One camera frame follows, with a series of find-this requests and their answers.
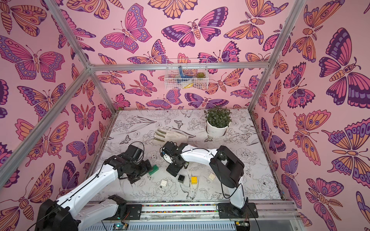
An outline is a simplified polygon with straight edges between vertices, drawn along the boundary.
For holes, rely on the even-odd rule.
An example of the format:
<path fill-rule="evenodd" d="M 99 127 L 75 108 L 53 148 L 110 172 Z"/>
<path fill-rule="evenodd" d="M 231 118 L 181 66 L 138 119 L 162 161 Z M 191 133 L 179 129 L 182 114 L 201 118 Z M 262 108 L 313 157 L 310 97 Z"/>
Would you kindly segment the green circuit board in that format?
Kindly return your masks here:
<path fill-rule="evenodd" d="M 112 230 L 113 231 L 127 231 L 128 224 L 127 223 L 114 223 Z"/>

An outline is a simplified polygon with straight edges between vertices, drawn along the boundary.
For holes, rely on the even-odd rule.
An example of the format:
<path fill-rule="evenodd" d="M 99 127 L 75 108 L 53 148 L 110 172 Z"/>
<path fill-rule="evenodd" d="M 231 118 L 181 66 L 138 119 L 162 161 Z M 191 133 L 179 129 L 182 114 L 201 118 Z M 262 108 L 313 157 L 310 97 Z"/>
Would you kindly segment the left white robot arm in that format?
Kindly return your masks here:
<path fill-rule="evenodd" d="M 39 208 L 35 230 L 83 231 L 106 218 L 126 218 L 129 215 L 127 201 L 112 195 L 101 204 L 84 207 L 95 195 L 116 180 L 128 179 L 135 183 L 152 170 L 144 160 L 144 148 L 130 144 L 127 150 L 106 159 L 100 169 L 74 190 L 53 201 L 48 199 Z"/>

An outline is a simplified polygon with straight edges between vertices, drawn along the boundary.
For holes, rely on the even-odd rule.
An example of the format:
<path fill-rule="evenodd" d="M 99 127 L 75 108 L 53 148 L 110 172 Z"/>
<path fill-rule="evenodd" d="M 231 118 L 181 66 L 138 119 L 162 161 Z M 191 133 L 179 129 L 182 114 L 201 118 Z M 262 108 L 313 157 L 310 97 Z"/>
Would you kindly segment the beige work glove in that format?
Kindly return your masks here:
<path fill-rule="evenodd" d="M 179 145 L 181 143 L 187 143 L 188 137 L 176 131 L 158 129 L 154 133 L 153 140 L 159 144 L 166 144 L 169 141 Z"/>

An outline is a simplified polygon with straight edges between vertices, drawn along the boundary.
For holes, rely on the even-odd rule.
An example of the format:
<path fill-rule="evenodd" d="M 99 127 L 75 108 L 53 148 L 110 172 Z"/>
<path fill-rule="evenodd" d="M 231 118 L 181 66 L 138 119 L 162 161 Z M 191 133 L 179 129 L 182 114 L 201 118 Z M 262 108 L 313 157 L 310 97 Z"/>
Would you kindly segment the aluminium frame post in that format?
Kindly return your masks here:
<path fill-rule="evenodd" d="M 74 35 L 72 29 L 69 27 L 66 19 L 64 18 L 60 8 L 58 7 L 57 3 L 55 1 L 45 0 L 45 3 L 47 4 L 49 8 L 49 12 L 52 14 L 54 19 L 56 20 L 57 24 L 63 31 L 64 35 L 66 36 L 70 47 L 75 51 L 76 56 L 78 57 L 79 61 L 84 67 L 84 70 L 88 72 L 88 75 L 94 82 L 96 88 L 98 89 L 101 97 L 103 98 L 105 104 L 108 106 L 110 111 L 114 114 L 116 112 L 116 109 L 113 106 L 113 103 L 102 86 L 102 83 L 100 82 L 99 78 L 97 77 L 96 73 L 92 70 L 92 64 L 90 63 L 89 59 L 86 57 L 83 49 L 79 45 L 76 36 Z"/>
<path fill-rule="evenodd" d="M 269 59 L 268 67 L 264 70 L 260 81 L 257 85 L 257 88 L 255 90 L 254 96 L 251 99 L 250 105 L 248 107 L 248 111 L 251 113 L 257 104 L 258 97 L 262 93 L 262 90 L 266 84 L 266 82 L 269 80 L 269 76 L 271 75 L 274 65 L 276 64 L 278 58 L 280 57 L 280 53 L 283 50 L 283 47 L 290 35 L 290 33 L 293 30 L 293 27 L 295 26 L 295 23 L 300 15 L 300 12 L 303 10 L 304 5 L 306 1 L 305 0 L 296 0 L 294 2 L 294 5 L 292 7 L 292 10 L 290 11 L 287 19 L 285 20 L 285 24 L 283 26 L 283 30 L 280 33 L 280 36 L 278 38 L 278 41 L 275 45 L 274 51 L 271 54 L 271 57 Z"/>

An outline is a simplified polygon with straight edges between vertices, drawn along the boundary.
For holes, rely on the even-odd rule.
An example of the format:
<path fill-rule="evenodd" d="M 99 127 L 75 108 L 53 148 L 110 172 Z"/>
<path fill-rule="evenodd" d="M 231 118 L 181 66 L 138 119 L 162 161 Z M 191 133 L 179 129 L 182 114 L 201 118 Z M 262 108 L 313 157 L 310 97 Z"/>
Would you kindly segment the aluminium frame right post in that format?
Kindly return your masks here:
<path fill-rule="evenodd" d="M 280 57 L 280 53 L 283 50 L 283 47 L 290 35 L 290 33 L 293 30 L 293 27 L 295 26 L 295 23 L 300 15 L 300 12 L 303 10 L 304 5 L 306 1 L 305 0 L 296 0 L 294 2 L 294 5 L 292 7 L 292 10 L 290 11 L 287 19 L 285 20 L 285 24 L 283 26 L 283 30 L 280 33 L 280 36 L 278 38 L 278 41 L 275 45 L 274 51 L 271 54 L 271 57 L 269 59 L 268 67 L 264 70 L 260 81 L 257 85 L 257 88 L 255 90 L 254 96 L 251 99 L 250 105 L 248 107 L 248 111 L 251 113 L 257 104 L 258 97 L 262 93 L 262 90 L 266 84 L 266 82 L 269 80 L 269 76 L 271 75 L 274 65 L 276 64 L 278 58 Z"/>

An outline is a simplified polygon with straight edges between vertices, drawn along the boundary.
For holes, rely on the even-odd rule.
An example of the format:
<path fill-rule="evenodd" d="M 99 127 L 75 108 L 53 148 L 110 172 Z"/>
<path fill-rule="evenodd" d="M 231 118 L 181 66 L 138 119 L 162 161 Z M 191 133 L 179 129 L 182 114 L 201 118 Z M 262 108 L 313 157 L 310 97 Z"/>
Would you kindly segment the blue toy in basket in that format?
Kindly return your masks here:
<path fill-rule="evenodd" d="M 185 75 L 184 72 L 183 72 L 183 69 L 181 66 L 178 66 L 178 72 L 179 72 L 179 76 L 177 78 L 177 83 L 182 83 L 184 81 L 189 81 L 192 77 L 191 76 L 188 76 L 188 75 Z"/>

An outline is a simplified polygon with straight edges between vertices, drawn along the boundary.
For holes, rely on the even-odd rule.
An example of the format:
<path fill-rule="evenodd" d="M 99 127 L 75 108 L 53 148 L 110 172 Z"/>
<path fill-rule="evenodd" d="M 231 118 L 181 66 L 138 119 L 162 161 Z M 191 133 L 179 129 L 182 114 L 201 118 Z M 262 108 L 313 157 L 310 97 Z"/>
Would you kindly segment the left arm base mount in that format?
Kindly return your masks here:
<path fill-rule="evenodd" d="M 140 220 L 142 207 L 142 204 L 120 205 L 115 215 L 106 220 Z"/>

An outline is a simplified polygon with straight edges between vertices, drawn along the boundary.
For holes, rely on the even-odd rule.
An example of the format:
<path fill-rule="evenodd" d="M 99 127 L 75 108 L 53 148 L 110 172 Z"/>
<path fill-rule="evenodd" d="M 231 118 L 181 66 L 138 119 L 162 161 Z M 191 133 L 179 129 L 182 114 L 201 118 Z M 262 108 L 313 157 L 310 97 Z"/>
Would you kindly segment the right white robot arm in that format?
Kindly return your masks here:
<path fill-rule="evenodd" d="M 217 149 L 194 147 L 187 143 L 175 145 L 168 141 L 160 148 L 160 156 L 169 164 L 166 171 L 176 177 L 181 169 L 186 168 L 189 162 L 209 166 L 222 188 L 229 190 L 231 205 L 242 209 L 246 204 L 243 191 L 244 163 L 226 146 Z"/>

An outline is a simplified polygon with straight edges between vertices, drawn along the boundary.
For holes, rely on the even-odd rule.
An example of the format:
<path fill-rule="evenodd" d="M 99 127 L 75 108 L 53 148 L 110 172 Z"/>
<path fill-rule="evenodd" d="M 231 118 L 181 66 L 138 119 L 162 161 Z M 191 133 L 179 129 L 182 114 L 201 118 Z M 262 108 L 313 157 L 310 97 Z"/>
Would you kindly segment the dark green lego brick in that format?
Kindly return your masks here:
<path fill-rule="evenodd" d="M 153 175 L 154 173 L 156 173 L 157 171 L 159 170 L 159 167 L 157 165 L 154 165 L 152 167 L 152 170 L 148 172 L 148 174 L 151 176 Z"/>

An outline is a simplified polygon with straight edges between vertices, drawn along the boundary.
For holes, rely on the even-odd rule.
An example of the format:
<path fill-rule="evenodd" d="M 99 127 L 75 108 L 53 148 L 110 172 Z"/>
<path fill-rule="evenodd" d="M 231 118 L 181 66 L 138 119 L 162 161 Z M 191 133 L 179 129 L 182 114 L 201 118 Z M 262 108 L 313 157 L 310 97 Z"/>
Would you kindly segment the yellow item in basket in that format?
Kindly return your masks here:
<path fill-rule="evenodd" d="M 183 89 L 189 89 L 189 88 L 192 88 L 192 87 L 193 87 L 193 84 L 188 84 L 188 85 L 183 86 Z"/>

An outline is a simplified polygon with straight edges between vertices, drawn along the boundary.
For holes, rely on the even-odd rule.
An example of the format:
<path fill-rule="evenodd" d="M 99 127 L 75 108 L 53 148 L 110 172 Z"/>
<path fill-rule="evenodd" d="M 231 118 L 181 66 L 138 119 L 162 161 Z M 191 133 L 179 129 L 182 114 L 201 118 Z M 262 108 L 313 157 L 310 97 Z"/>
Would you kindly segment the small green plant in basket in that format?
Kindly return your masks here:
<path fill-rule="evenodd" d="M 196 78 L 205 78 L 206 77 L 206 74 L 205 73 L 197 73 L 196 74 Z"/>

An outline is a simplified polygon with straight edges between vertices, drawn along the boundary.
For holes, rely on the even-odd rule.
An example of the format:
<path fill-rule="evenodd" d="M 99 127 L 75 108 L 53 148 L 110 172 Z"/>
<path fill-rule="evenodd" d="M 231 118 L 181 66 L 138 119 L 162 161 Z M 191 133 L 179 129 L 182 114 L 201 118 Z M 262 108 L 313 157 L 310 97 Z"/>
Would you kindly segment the black lego brick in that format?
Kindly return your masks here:
<path fill-rule="evenodd" d="M 184 183 L 184 181 L 185 181 L 185 176 L 184 175 L 179 175 L 178 176 L 178 182 Z"/>

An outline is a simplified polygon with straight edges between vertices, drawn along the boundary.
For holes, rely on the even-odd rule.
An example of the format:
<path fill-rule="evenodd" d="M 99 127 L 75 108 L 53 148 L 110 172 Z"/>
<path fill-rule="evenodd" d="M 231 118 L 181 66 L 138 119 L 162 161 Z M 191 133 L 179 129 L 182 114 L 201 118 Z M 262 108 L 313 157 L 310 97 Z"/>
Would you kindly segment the aluminium frame left post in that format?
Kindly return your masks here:
<path fill-rule="evenodd" d="M 96 73 L 92 70 L 92 64 L 90 63 L 89 59 L 86 57 L 83 49 L 79 45 L 76 36 L 74 35 L 72 29 L 69 27 L 66 19 L 64 18 L 60 8 L 58 7 L 57 3 L 55 1 L 45 0 L 45 3 L 47 4 L 49 8 L 49 12 L 52 14 L 54 19 L 56 20 L 57 24 L 63 31 L 64 35 L 66 36 L 70 47 L 75 51 L 76 56 L 78 57 L 79 61 L 84 67 L 84 70 L 88 72 L 88 75 L 94 82 L 96 88 L 98 89 L 101 97 L 103 98 L 105 104 L 108 106 L 110 111 L 114 114 L 116 112 L 116 109 L 113 106 L 113 103 L 102 86 L 102 83 L 100 82 L 99 78 L 97 77 Z"/>

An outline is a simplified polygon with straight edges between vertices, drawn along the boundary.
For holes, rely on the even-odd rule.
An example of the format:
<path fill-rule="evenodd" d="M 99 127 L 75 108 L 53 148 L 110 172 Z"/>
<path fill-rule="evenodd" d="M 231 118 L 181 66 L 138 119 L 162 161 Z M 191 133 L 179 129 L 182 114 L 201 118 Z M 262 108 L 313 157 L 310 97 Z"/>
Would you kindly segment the potted green plant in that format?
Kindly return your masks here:
<path fill-rule="evenodd" d="M 214 138 L 223 137 L 231 123 L 231 111 L 226 108 L 208 109 L 206 115 L 206 132 Z"/>

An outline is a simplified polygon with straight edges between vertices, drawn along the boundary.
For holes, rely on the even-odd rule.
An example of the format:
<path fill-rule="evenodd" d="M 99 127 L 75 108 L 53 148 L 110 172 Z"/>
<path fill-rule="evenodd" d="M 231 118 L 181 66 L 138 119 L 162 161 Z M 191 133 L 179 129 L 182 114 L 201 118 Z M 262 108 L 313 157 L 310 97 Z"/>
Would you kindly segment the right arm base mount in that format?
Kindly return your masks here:
<path fill-rule="evenodd" d="M 255 203 L 246 203 L 242 208 L 231 203 L 219 203 L 216 210 L 220 218 L 259 218 Z"/>

